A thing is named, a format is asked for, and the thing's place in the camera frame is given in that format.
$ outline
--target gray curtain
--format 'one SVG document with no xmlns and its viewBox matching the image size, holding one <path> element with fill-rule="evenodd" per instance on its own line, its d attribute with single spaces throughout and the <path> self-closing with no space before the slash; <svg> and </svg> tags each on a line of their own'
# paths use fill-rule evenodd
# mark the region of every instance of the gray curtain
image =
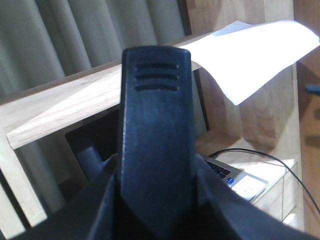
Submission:
<svg viewBox="0 0 320 240">
<path fill-rule="evenodd" d="M 0 0 L 0 97 L 118 60 L 128 47 L 182 37 L 176 0 Z M 195 87 L 194 99 L 200 133 Z M 64 138 L 72 128 L 16 151 L 48 212 L 65 204 L 60 183 L 86 184 Z"/>
</svg>

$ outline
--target wooden board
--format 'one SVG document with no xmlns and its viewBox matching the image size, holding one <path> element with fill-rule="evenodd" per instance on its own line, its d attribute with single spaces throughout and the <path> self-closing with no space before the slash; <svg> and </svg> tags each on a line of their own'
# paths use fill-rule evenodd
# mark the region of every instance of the wooden board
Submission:
<svg viewBox="0 0 320 240">
<path fill-rule="evenodd" d="M 181 47 L 203 36 L 175 41 Z M 192 69 L 200 66 L 192 63 Z M 121 64 L 104 64 L 0 100 L 0 126 L 13 149 L 120 103 Z"/>
<path fill-rule="evenodd" d="M 9 184 L 16 200 L 22 208 L 28 222 L 31 226 L 35 226 L 44 219 L 47 215 L 38 200 L 38 197 L 31 186 L 29 179 L 24 172 L 15 152 L 12 150 L 6 135 L 0 128 L 0 169 Z M 0 202 L 6 202 L 5 198 L 2 198 Z M 8 213 L 11 208 L 4 208 Z M 0 216 L 0 226 L 11 224 L 11 228 L 17 232 L 21 232 L 21 222 L 17 219 L 15 214 L 10 214 L 7 218 L 4 214 Z"/>
<path fill-rule="evenodd" d="M 320 35 L 320 1 L 295 0 L 294 19 Z M 320 97 L 307 94 L 305 84 L 320 84 L 320 48 L 297 63 L 302 176 L 317 204 L 320 204 Z M 320 216 L 306 195 L 306 231 L 320 238 Z"/>
</svg>

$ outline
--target white paper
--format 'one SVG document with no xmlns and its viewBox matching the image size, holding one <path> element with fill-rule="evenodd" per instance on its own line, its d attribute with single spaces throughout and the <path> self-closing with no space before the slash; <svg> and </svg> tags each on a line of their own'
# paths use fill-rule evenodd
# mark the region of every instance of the white paper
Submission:
<svg viewBox="0 0 320 240">
<path fill-rule="evenodd" d="M 183 48 L 238 105 L 319 45 L 318 36 L 292 20 L 258 25 L 235 21 Z"/>
<path fill-rule="evenodd" d="M 232 190 L 243 198 L 253 198 L 265 186 L 266 184 L 263 181 L 246 175 L 232 187 Z"/>
</svg>

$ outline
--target black cable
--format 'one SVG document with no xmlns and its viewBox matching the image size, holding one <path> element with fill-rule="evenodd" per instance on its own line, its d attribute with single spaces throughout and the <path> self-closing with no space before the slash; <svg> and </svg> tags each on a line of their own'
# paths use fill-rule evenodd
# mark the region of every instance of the black cable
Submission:
<svg viewBox="0 0 320 240">
<path fill-rule="evenodd" d="M 219 154 L 225 153 L 225 152 L 232 152 L 232 151 L 242 151 L 242 152 L 248 152 L 248 153 L 254 153 L 254 154 L 258 154 L 261 156 L 265 156 L 271 159 L 274 159 L 278 162 L 280 162 L 281 164 L 283 164 L 283 166 L 298 180 L 298 182 L 301 184 L 301 186 L 303 187 L 303 189 L 306 191 L 306 193 L 308 194 L 308 196 L 310 197 L 311 201 L 313 202 L 316 210 L 318 211 L 319 215 L 320 215 L 320 209 L 316 203 L 316 201 L 314 200 L 314 198 L 312 197 L 311 193 L 309 192 L 309 190 L 307 189 L 307 187 L 305 186 L 305 184 L 300 180 L 300 178 L 290 169 L 290 167 L 288 167 L 288 165 L 286 165 L 282 160 L 280 160 L 279 158 L 269 155 L 267 153 L 261 152 L 261 151 L 256 151 L 256 150 L 251 150 L 251 149 L 247 149 L 247 148 L 240 148 L 240 147 L 235 147 L 235 148 L 227 148 L 227 149 L 222 149 L 219 151 L 216 151 L 215 153 L 212 153 L 209 155 L 210 158 L 215 158 L 216 156 L 218 156 Z"/>
</svg>

